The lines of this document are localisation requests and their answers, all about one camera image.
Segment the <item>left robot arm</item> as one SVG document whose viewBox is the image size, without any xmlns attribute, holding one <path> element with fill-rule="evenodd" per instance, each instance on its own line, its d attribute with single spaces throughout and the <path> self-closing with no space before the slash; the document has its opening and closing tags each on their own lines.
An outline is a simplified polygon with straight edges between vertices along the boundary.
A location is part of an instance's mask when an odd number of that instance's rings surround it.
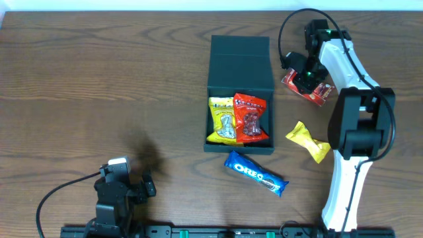
<svg viewBox="0 0 423 238">
<path fill-rule="evenodd" d="M 128 164 L 118 163 L 103 165 L 100 175 L 94 185 L 98 196 L 96 217 L 87 222 L 83 237 L 134 237 L 134 207 L 157 193 L 151 172 L 142 172 L 141 180 L 132 183 Z"/>
</svg>

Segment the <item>red Hello Panda packet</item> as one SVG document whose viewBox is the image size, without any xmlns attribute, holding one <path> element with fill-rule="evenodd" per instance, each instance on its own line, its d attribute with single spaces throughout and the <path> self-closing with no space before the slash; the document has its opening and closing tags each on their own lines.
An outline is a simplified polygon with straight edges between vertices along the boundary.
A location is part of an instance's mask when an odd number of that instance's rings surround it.
<svg viewBox="0 0 423 238">
<path fill-rule="evenodd" d="M 287 70 L 286 75 L 282 79 L 282 83 L 286 85 L 291 91 L 295 92 L 299 96 L 317 104 L 318 106 L 322 106 L 325 102 L 327 97 L 330 95 L 332 90 L 335 86 L 329 85 L 327 83 L 319 83 L 317 88 L 311 94 L 301 94 L 297 87 L 293 84 L 293 79 L 297 75 L 297 72 L 289 68 Z"/>
</svg>

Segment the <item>red Hacks candy bag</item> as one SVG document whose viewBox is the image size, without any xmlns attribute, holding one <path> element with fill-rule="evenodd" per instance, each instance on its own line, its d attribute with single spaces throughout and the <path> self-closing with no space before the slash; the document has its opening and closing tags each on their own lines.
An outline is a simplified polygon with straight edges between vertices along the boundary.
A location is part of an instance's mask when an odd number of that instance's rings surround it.
<svg viewBox="0 0 423 238">
<path fill-rule="evenodd" d="M 252 143 L 268 139 L 260 127 L 260 117 L 266 111 L 264 99 L 236 93 L 233 97 L 237 143 Z"/>
</svg>

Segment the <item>yellow Hacks candy bag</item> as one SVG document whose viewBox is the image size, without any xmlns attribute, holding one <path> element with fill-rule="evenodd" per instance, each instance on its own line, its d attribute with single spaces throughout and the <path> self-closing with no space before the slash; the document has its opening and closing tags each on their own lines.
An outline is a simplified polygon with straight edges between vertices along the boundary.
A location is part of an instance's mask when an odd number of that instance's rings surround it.
<svg viewBox="0 0 423 238">
<path fill-rule="evenodd" d="M 242 142 L 237 142 L 233 97 L 210 97 L 208 105 L 213 120 L 213 132 L 206 141 L 243 147 Z"/>
</svg>

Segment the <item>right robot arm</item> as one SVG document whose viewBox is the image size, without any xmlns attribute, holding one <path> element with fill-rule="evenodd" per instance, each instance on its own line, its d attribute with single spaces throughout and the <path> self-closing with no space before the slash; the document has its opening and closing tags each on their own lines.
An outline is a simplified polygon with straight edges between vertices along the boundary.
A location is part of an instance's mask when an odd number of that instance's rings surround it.
<svg viewBox="0 0 423 238">
<path fill-rule="evenodd" d="M 367 74 L 347 30 L 329 28 L 327 20 L 317 19 L 304 32 L 308 54 L 290 52 L 282 58 L 287 71 L 283 82 L 313 102 L 330 91 L 328 76 L 338 91 L 327 130 L 334 172 L 322 225 L 312 236 L 394 237 L 387 229 L 358 229 L 357 211 L 369 168 L 379 150 L 393 142 L 395 93 Z"/>
</svg>

